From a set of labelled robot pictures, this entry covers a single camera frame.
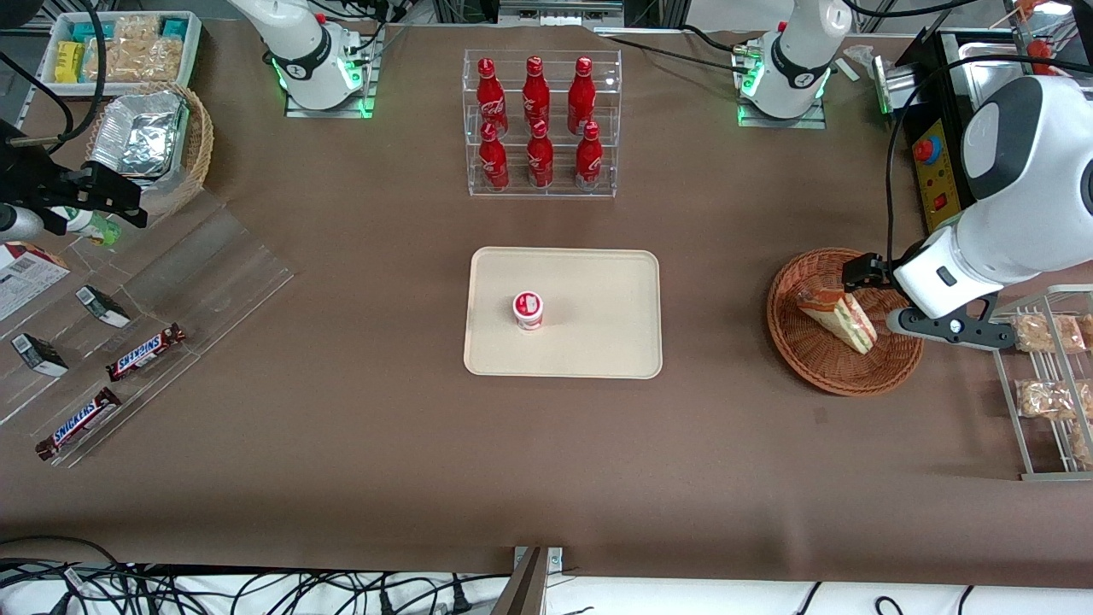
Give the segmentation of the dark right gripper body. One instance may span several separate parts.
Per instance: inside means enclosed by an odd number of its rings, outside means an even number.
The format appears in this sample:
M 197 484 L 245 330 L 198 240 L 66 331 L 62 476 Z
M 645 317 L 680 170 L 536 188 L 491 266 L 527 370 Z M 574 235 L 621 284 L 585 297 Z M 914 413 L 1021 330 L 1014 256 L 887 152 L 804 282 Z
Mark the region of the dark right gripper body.
M 64 222 L 55 206 L 64 196 L 61 173 L 39 145 L 15 147 L 10 141 L 24 137 L 1 120 L 1 232 L 3 234 L 64 234 Z

